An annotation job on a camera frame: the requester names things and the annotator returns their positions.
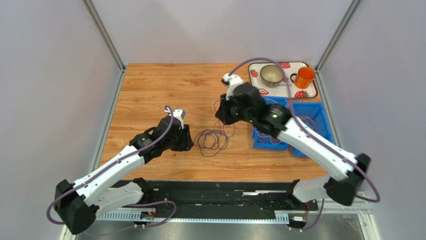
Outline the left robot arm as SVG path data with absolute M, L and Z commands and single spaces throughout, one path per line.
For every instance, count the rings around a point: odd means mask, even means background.
M 121 207 L 153 203 L 154 189 L 142 177 L 114 188 L 128 173 L 143 167 L 164 151 L 189 151 L 194 143 L 190 126 L 181 116 L 168 115 L 156 127 L 136 135 L 124 149 L 92 173 L 69 182 L 64 179 L 56 185 L 51 204 L 73 235 L 86 231 L 96 218 Z

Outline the left aluminium frame post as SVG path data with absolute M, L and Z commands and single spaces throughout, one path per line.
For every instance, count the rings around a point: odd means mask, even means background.
M 124 64 L 117 48 L 115 47 L 113 40 L 111 39 L 94 2 L 92 0 L 82 0 L 82 3 L 84 7 L 86 8 L 86 11 L 88 12 L 90 18 L 92 19 L 94 26 L 96 27 L 98 33 L 100 34 L 117 68 L 121 72 L 124 72 L 127 67 Z

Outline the orange mug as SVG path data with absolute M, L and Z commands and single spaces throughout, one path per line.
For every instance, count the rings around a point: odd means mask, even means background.
M 301 67 L 297 73 L 290 75 L 290 80 L 299 89 L 306 89 L 315 79 L 316 73 L 310 67 Z

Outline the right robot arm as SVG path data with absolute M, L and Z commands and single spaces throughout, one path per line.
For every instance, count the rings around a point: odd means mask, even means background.
M 302 203 L 330 198 L 351 206 L 363 181 L 370 157 L 347 152 L 291 116 L 281 104 L 267 104 L 256 87 L 249 83 L 228 83 L 220 97 L 215 117 L 225 125 L 244 121 L 258 131 L 289 144 L 318 163 L 327 174 L 310 180 L 294 180 L 289 194 Z

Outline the right aluminium frame post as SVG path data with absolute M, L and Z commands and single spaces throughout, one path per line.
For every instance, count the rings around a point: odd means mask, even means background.
M 351 20 L 355 16 L 356 12 L 358 11 L 360 5 L 363 3 L 363 0 L 352 0 L 350 2 L 349 7 L 347 8 L 345 14 L 343 15 L 343 18 L 339 22 L 336 30 L 334 31 L 328 45 L 326 46 L 323 54 L 321 55 L 315 70 L 319 73 L 327 64 L 328 59 L 330 58 L 333 50 L 337 46 L 339 40 L 342 38 L 345 30 L 349 26 Z

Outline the blue plastic bin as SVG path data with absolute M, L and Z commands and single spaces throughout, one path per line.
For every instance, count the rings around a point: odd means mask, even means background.
M 334 143 L 324 106 L 321 102 L 293 102 L 294 113 L 324 139 Z
M 262 98 L 267 104 L 280 104 L 284 107 L 288 106 L 287 98 L 281 96 L 263 95 Z M 256 128 L 252 130 L 252 138 L 254 149 L 270 150 L 270 151 L 286 151 L 289 145 L 283 141 L 275 139 L 270 135 L 259 132 Z

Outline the right blue plastic bin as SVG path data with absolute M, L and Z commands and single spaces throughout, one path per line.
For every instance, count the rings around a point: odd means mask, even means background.
M 334 143 L 324 106 L 321 102 L 293 102 L 294 113 L 324 139 Z

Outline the aluminium frame post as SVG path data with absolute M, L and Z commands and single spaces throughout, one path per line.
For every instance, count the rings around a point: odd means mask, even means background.
M 124 72 L 127 67 L 124 64 L 117 48 L 115 47 L 113 40 L 111 39 L 94 2 L 92 0 L 82 0 L 82 3 L 84 7 L 86 8 L 86 11 L 88 12 L 90 18 L 92 19 L 94 26 L 96 27 L 98 33 L 100 34 L 117 68 L 121 72 Z
M 339 40 L 342 38 L 345 30 L 349 26 L 351 20 L 355 16 L 356 12 L 358 11 L 360 5 L 363 3 L 363 0 L 352 0 L 350 2 L 349 7 L 347 8 L 345 14 L 343 15 L 343 18 L 339 22 L 336 30 L 334 31 L 328 45 L 326 46 L 323 54 L 321 55 L 315 70 L 319 73 L 327 64 L 328 59 L 330 58 L 333 50 L 337 46 Z

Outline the ceramic bowl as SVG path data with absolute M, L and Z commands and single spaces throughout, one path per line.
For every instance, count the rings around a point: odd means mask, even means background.
M 260 69 L 260 78 L 264 85 L 275 87 L 285 79 L 285 74 L 281 68 L 270 64 L 265 65 Z

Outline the left blue plastic bin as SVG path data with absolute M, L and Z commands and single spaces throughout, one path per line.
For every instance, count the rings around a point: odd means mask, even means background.
M 280 104 L 284 107 L 288 106 L 287 98 L 281 96 L 263 95 L 262 98 L 267 104 Z M 283 141 L 275 139 L 270 135 L 259 132 L 256 128 L 252 130 L 252 138 L 254 149 L 270 150 L 270 151 L 286 151 L 289 145 Z

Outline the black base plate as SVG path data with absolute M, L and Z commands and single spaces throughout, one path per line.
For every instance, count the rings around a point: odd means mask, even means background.
M 275 211 L 305 215 L 319 210 L 317 201 L 290 203 L 289 182 L 177 181 L 148 180 L 152 201 L 168 200 L 156 207 L 166 218 L 248 218 L 272 217 Z

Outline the strawberry print tray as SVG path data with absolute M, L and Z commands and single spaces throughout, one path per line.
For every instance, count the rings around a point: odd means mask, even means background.
M 291 74 L 297 73 L 302 67 L 308 67 L 309 65 L 307 63 L 302 61 L 279 62 L 278 65 L 285 73 L 285 78 L 276 86 L 266 86 L 263 84 L 260 76 L 260 70 L 265 65 L 275 64 L 271 62 L 254 62 L 248 66 L 250 83 L 259 89 L 261 95 L 293 99 L 313 99 L 318 95 L 315 82 L 312 82 L 306 89 L 300 89 L 290 80 Z

